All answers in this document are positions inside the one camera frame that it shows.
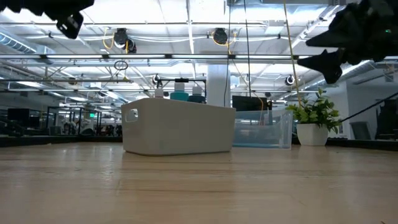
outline wooden table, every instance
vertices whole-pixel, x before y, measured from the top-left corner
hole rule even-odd
[[[398,223],[398,153],[335,147],[144,157],[0,149],[0,223]]]

